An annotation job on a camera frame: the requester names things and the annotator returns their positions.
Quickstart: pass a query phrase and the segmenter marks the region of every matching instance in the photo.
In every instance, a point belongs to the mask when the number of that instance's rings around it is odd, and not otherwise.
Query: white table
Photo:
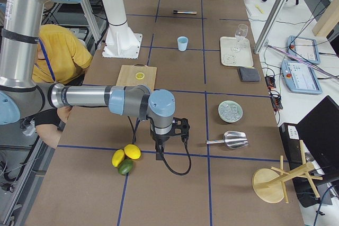
[[[248,18],[251,22],[251,27],[253,31],[254,40],[256,41],[264,27],[267,17],[272,9],[272,6],[275,0],[267,0],[262,2],[262,0],[244,0],[247,10]],[[299,23],[306,22],[311,16],[311,11],[306,5],[304,0],[299,0],[299,5],[295,5],[296,0],[288,0],[282,10],[278,15],[277,21],[280,22],[289,22],[289,23]],[[258,5],[263,13],[261,13],[255,5]],[[310,25],[303,31],[300,35],[301,37],[313,38],[317,40],[317,43],[322,43],[327,41],[326,38],[315,37],[312,33],[312,28],[315,26],[316,21],[311,21]],[[271,33],[268,36],[269,44],[275,47],[285,47],[287,44],[287,38],[290,35],[297,35],[304,24],[285,24],[276,22],[273,26]],[[329,42],[325,42],[318,45],[319,52],[324,53],[335,53]],[[268,66],[273,69],[275,74],[279,73],[279,68],[281,66],[284,56],[279,54],[272,49],[263,49],[260,52],[260,59],[262,67],[265,68],[267,65],[277,66]],[[333,74],[339,75],[339,59],[336,56],[326,56],[320,55],[321,64],[319,65],[325,71]],[[272,74],[272,71],[263,69],[264,74],[267,71],[268,75]],[[323,74],[316,71],[318,78],[326,77]],[[280,110],[280,119],[279,115],[276,115],[276,120],[278,125],[288,122],[288,123],[298,123],[308,112],[310,112],[325,96],[329,95],[337,104],[339,104],[339,81],[334,79],[320,80],[320,86],[323,90],[321,95],[306,95],[306,94],[297,94],[292,93],[288,90],[283,78],[281,75],[275,77],[276,81],[276,90],[280,92],[282,96],[282,106],[283,110]],[[324,212],[325,216],[318,216],[317,226],[328,226],[328,225],[338,225],[339,222],[339,201],[337,198],[333,198],[332,202],[334,205],[326,206],[322,205],[321,211]],[[302,216],[306,225],[313,225],[314,218],[316,215],[316,210],[318,205],[310,206],[304,208],[300,206],[302,211]]]

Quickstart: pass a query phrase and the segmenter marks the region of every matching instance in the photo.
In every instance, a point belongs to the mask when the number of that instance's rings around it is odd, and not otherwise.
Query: wooden plank
[[[122,65],[117,86],[146,85],[154,90],[157,68],[151,66],[127,66]]]
[[[339,22],[339,0],[333,0],[312,29],[317,37],[326,37]]]

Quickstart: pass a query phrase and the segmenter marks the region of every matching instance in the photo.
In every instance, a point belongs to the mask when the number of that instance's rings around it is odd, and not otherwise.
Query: blue cup
[[[189,39],[187,37],[178,37],[177,41],[179,51],[185,51],[187,48],[187,44],[189,43]]]

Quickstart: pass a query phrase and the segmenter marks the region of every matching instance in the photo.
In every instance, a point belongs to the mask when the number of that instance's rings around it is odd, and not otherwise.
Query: blue strap
[[[46,63],[47,63],[49,72],[51,73],[52,79],[53,79],[54,82],[56,82],[56,79],[55,79],[55,76],[54,76],[54,72],[53,72],[53,69],[52,69],[52,67],[51,67],[51,63],[49,62],[49,59],[48,59],[48,56],[47,56],[46,49],[44,48],[43,42],[41,41],[40,38],[39,38],[39,43],[40,43],[40,45],[41,45],[42,53],[43,53],[44,58],[45,58],[45,60],[46,60]]]

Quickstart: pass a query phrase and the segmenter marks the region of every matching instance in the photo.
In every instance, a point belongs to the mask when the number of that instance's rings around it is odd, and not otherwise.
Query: yellow marker
[[[255,7],[256,7],[262,14],[264,14],[264,11],[260,8],[260,6],[255,5]]]
[[[136,79],[141,80],[145,77],[144,73],[136,73]]]

